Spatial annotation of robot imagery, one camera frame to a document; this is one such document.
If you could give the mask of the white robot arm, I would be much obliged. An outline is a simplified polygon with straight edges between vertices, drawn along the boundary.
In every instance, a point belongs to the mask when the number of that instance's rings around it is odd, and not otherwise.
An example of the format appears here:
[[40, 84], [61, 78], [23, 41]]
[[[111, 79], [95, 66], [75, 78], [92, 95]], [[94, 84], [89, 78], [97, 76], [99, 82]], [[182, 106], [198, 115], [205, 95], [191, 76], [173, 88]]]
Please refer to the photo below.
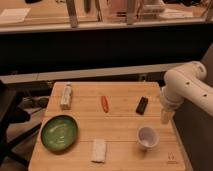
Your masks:
[[213, 117], [213, 87], [203, 82], [205, 66], [192, 61], [169, 69], [164, 75], [165, 85], [160, 90], [161, 122], [167, 124], [184, 99], [190, 100]]

